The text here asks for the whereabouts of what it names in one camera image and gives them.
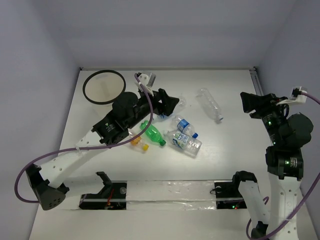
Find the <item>small blue label bottle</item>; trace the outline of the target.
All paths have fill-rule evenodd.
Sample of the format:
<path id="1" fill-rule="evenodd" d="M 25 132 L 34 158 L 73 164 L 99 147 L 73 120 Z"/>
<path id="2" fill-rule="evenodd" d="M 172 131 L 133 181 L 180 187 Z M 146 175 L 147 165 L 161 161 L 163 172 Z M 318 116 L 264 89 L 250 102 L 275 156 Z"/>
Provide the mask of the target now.
<path id="1" fill-rule="evenodd" d="M 175 117 L 173 117 L 171 125 L 173 128 L 178 129 L 183 134 L 188 135 L 194 139 L 199 136 L 195 131 L 195 127 L 181 115 L 176 115 Z"/>

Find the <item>large clear plastic bottle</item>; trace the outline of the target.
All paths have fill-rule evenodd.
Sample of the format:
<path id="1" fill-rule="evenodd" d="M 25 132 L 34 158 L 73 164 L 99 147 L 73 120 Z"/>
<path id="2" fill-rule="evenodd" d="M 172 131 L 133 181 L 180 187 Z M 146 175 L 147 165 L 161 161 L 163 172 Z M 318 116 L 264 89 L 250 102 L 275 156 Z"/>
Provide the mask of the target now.
<path id="1" fill-rule="evenodd" d="M 209 118 L 214 120 L 217 124 L 222 122 L 224 119 L 222 110 L 207 88 L 200 88 L 197 90 L 196 99 Z"/>

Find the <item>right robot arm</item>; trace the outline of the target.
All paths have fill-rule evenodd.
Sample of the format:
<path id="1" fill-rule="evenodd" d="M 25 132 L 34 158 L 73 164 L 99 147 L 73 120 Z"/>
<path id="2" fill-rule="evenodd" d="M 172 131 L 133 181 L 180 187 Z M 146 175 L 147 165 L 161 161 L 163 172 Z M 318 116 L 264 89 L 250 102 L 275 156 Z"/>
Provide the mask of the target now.
<path id="1" fill-rule="evenodd" d="M 304 114 L 289 115 L 289 110 L 290 104 L 304 94 L 295 89 L 290 99 L 273 93 L 240 93 L 243 111 L 252 119 L 262 120 L 271 141 L 265 153 L 271 196 L 262 197 L 258 180 L 251 172 L 236 172 L 230 183 L 231 192 L 242 196 L 249 212 L 246 235 L 250 240 L 299 238 L 296 214 L 308 198 L 305 195 L 298 201 L 304 177 L 301 148 L 311 141 L 314 125 Z"/>

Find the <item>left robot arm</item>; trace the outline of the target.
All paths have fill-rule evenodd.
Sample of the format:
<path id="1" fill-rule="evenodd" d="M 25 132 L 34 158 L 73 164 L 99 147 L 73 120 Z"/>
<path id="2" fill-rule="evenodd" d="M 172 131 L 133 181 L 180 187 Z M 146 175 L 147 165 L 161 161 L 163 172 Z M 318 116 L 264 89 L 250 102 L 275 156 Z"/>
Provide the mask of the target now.
<path id="1" fill-rule="evenodd" d="M 72 173 L 106 147 L 115 147 L 129 136 L 129 129 L 140 123 L 150 113 L 169 116 L 179 98 L 169 96 L 160 88 L 152 94 L 121 93 L 112 103 L 111 111 L 70 151 L 56 155 L 41 165 L 31 164 L 25 170 L 29 185 L 44 211 L 60 205 L 66 198 L 77 195 L 107 199 L 114 189 L 103 171 L 94 175 L 72 177 Z"/>

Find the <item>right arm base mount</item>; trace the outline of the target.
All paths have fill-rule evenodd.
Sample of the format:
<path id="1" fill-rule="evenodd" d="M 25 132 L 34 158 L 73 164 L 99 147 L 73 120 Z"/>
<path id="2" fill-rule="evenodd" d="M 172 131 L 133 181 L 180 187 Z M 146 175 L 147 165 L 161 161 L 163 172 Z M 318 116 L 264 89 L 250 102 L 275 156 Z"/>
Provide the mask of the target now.
<path id="1" fill-rule="evenodd" d="M 216 208 L 218 210 L 247 208 L 242 195 L 231 181 L 215 181 L 210 194 L 215 196 Z"/>

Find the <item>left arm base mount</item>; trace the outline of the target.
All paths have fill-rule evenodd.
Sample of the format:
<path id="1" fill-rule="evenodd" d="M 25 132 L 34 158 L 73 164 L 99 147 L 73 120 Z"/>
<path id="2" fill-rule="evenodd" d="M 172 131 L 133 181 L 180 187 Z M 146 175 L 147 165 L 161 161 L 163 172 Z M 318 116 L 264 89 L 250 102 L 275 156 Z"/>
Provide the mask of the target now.
<path id="1" fill-rule="evenodd" d="M 127 181 L 112 182 L 103 171 L 96 173 L 103 187 L 98 193 L 83 194 L 80 198 L 81 210 L 126 210 Z"/>

